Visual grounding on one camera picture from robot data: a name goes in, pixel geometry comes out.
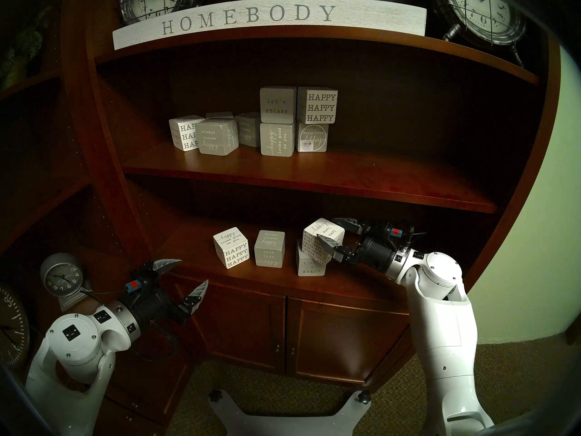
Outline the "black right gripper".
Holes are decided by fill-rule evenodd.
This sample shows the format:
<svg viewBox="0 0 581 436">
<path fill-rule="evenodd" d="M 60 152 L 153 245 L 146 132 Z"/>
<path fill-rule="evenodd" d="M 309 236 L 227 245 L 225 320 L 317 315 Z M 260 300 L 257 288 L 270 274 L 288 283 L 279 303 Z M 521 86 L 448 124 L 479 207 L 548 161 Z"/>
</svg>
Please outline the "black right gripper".
<svg viewBox="0 0 581 436">
<path fill-rule="evenodd" d="M 362 233 L 363 226 L 355 218 L 337 217 L 333 223 L 350 233 Z M 363 238 L 354 248 L 342 245 L 331 238 L 317 238 L 330 257 L 349 265 L 366 265 L 377 272 L 387 272 L 394 261 L 396 252 L 387 244 L 374 238 Z"/>
</svg>

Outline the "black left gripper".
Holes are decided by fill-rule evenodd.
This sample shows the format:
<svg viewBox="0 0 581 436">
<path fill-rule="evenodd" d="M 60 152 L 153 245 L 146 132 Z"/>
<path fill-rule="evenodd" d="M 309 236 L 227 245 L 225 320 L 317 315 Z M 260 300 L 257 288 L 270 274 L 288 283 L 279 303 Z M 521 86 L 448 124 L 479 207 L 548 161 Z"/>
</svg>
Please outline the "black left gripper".
<svg viewBox="0 0 581 436">
<path fill-rule="evenodd" d="M 161 276 L 180 263 L 181 259 L 150 260 L 141 266 L 141 276 Z M 176 323 L 185 324 L 199 309 L 208 286 L 209 280 L 205 280 L 176 304 L 161 285 L 130 285 L 130 313 L 139 332 L 146 331 L 151 321 L 159 319 L 169 318 Z"/>
</svg>

